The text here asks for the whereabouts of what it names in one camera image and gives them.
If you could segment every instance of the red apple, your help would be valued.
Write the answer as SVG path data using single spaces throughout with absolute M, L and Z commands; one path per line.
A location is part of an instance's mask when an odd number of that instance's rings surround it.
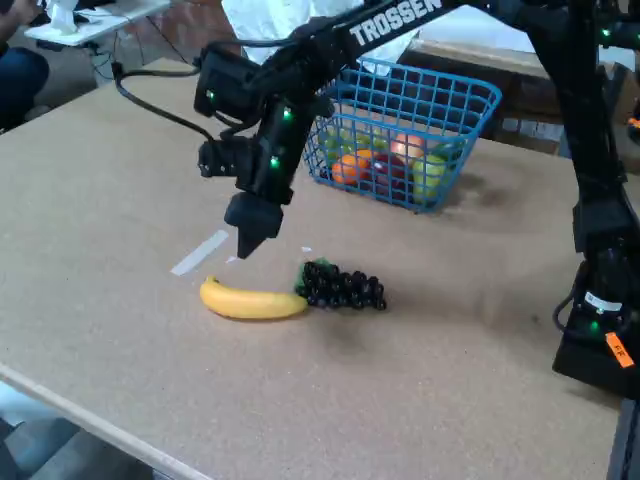
M 391 152 L 411 166 L 416 158 L 424 156 L 424 140 L 417 135 L 399 133 L 396 135 L 396 139 L 391 142 Z
M 374 157 L 372 167 L 375 192 L 383 197 L 381 200 L 389 198 L 389 188 L 391 198 L 407 200 L 407 166 L 400 158 L 380 153 Z

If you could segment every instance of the orange tag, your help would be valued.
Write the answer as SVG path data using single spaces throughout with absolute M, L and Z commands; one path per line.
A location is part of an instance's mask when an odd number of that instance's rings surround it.
M 609 348 L 613 352 L 613 356 L 616 357 L 616 360 L 618 360 L 618 363 L 620 364 L 620 366 L 622 368 L 633 366 L 634 363 L 632 358 L 629 356 L 629 353 L 627 353 L 627 349 L 624 348 L 624 345 L 622 345 L 622 342 L 620 341 L 618 336 L 615 334 L 615 332 L 607 333 L 606 337 L 607 337 L 607 344 L 609 345 Z

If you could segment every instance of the white tape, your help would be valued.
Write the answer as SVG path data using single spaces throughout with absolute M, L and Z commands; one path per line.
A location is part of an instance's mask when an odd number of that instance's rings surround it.
M 619 312 L 622 309 L 622 304 L 617 302 L 607 302 L 601 298 L 596 297 L 593 293 L 587 292 L 584 296 L 587 303 L 594 307 L 604 310 L 605 312 Z
M 202 244 L 196 248 L 189 255 L 184 257 L 182 261 L 171 269 L 171 273 L 177 276 L 184 275 L 187 272 L 193 270 L 200 262 L 213 253 L 222 243 L 229 237 L 229 234 L 224 230 L 218 230 L 211 238 L 202 242 Z

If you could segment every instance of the black robotic arm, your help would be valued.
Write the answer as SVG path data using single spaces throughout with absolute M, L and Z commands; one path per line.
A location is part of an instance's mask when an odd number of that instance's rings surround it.
M 241 192 L 232 198 L 225 221 L 238 228 L 238 256 L 246 258 L 279 232 L 281 206 L 293 196 L 290 186 L 314 119 L 333 113 L 332 101 L 317 92 L 363 54 L 462 4 L 526 32 L 557 89 L 579 187 L 575 247 L 584 261 L 570 294 L 554 312 L 564 332 L 554 369 L 639 398 L 640 374 L 635 365 L 616 359 L 609 342 L 614 336 L 626 347 L 624 353 L 640 360 L 634 316 L 640 307 L 640 227 L 623 188 L 626 176 L 603 95 L 606 74 L 597 57 L 599 44 L 640 44 L 638 23 L 621 15 L 617 5 L 593 0 L 369 1 L 323 19 L 262 66 L 208 46 L 195 108 L 230 128 L 220 140 L 203 145 L 199 166 L 203 176 L 237 177 Z M 235 135 L 258 123 L 253 137 Z M 570 302 L 564 325 L 558 315 Z

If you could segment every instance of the wooden board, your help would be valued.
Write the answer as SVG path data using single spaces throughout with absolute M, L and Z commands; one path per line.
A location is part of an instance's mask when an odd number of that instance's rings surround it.
M 413 51 L 532 77 L 549 78 L 535 53 L 414 38 Z
M 195 79 L 127 85 L 220 130 Z M 301 170 L 280 237 L 228 262 L 233 181 L 199 177 L 201 141 L 113 86 L 0 137 L 2 379 L 177 479 L 604 477 L 618 399 L 551 371 L 570 162 L 478 141 L 429 216 Z M 246 324 L 200 303 L 207 274 L 288 290 L 317 256 L 379 276 L 388 312 Z

